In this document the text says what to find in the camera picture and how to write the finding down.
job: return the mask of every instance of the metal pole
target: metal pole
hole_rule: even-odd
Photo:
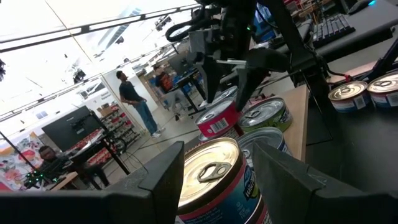
[[[37,170],[36,167],[34,167],[29,160],[26,159],[26,157],[18,150],[18,148],[0,131],[0,135],[6,142],[14,148],[14,150],[25,160],[26,164],[28,164],[33,170]]]

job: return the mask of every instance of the white ceiling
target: white ceiling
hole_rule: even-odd
[[[124,17],[121,14],[127,7],[139,7],[143,12],[153,12],[171,7],[195,4],[194,0],[47,0],[57,16],[67,26],[103,21],[106,18]],[[43,0],[3,1],[0,7],[2,34],[0,40],[22,37],[62,27],[62,22]],[[190,12],[172,15],[174,22],[186,21]],[[156,47],[168,44],[163,31],[154,31],[151,19],[130,25],[122,34],[125,42],[113,44],[99,62],[93,55],[103,49],[97,46],[106,30],[81,35],[33,47],[3,53],[1,59],[7,63],[7,75],[0,83],[0,114],[30,103],[41,96],[51,94],[73,84],[71,74],[65,73],[73,63],[80,64],[90,77],[107,72],[123,62],[123,58],[133,59]]]

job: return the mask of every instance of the person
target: person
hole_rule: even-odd
[[[181,101],[181,104],[183,104],[182,106],[184,108],[188,107],[187,99],[185,98],[185,95],[181,89],[170,91],[173,88],[172,79],[170,78],[169,74],[164,71],[163,68],[157,65],[154,65],[152,68],[154,69],[156,74],[155,86],[159,89],[160,97],[167,100],[170,108],[175,115],[175,120],[178,121],[181,114],[177,111],[177,99]]]
[[[134,86],[131,82],[127,81],[127,76],[122,71],[117,71],[116,77],[121,80],[119,86],[120,100],[123,103],[132,105],[137,110],[152,138],[159,138],[160,132],[164,131],[164,128],[157,129],[157,124],[147,106],[147,100],[138,95]]]
[[[73,152],[66,155],[64,152],[56,153],[54,149],[50,146],[42,146],[39,149],[40,157],[44,160],[43,164],[40,166],[39,170],[45,170],[51,163],[59,161],[60,166],[54,167],[51,172],[61,172],[63,169],[63,162],[69,161],[68,156],[72,156],[76,154],[78,151],[74,150]],[[104,171],[101,169],[99,165],[88,165],[84,164],[84,171],[87,175],[96,174],[99,179],[102,181],[105,187],[109,185],[109,180],[106,178]]]

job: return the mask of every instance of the computer monitor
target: computer monitor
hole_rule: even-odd
[[[42,130],[58,148],[67,151],[100,128],[99,122],[94,116],[90,116],[89,109],[83,106],[44,126]]]
[[[254,23],[253,23],[253,25],[257,27],[256,33],[254,34],[255,35],[254,41],[260,43],[272,39],[276,36],[274,29],[268,24],[270,23],[274,25],[275,22],[268,8],[257,3],[257,9],[258,10],[256,10],[256,13],[254,15]],[[259,12],[261,13],[262,17],[267,20],[268,23],[264,22]]]

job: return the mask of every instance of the tin can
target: tin can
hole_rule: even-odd
[[[221,94],[219,94],[218,96],[216,96],[216,98],[213,100],[212,103],[208,103],[206,105],[206,108],[209,108],[213,105],[216,105],[218,102],[220,102],[221,100],[225,99],[225,98],[234,98],[236,99],[236,95],[238,94],[238,87],[237,86],[232,86],[230,88],[228,88],[227,90],[224,90]]]
[[[289,151],[284,139],[284,134],[277,128],[259,128],[239,137],[236,141],[238,142],[239,148],[242,150],[248,165],[253,168],[253,161],[251,159],[253,142],[264,141],[266,144],[284,152],[290,156],[293,156]]]
[[[250,218],[246,222],[246,224],[262,224],[263,221],[266,219],[266,213],[267,213],[267,207],[264,205],[264,201],[262,200],[262,197],[260,197],[260,201],[259,201],[255,211],[250,216]]]
[[[243,224],[261,194],[234,139],[208,141],[185,155],[177,215],[185,224]]]
[[[373,80],[368,86],[374,104],[381,108],[398,106],[398,73]]]
[[[367,86],[366,82],[349,82],[333,89],[328,97],[337,112],[357,111],[370,102],[368,91],[366,91]]]
[[[250,107],[238,124],[245,133],[263,127],[275,127],[285,131],[293,122],[282,98],[269,98]]]
[[[234,126],[240,114],[236,111],[234,99],[225,98],[205,110],[196,119],[195,124],[204,137],[212,138]]]
[[[242,131],[241,127],[239,127],[237,124],[235,124],[234,126],[232,126],[232,128],[225,131],[224,133],[218,134],[211,138],[206,138],[202,133],[200,133],[199,141],[204,143],[204,142],[208,142],[210,140],[216,139],[216,138],[231,138],[231,139],[237,140],[237,138],[242,135],[243,135],[243,131]]]

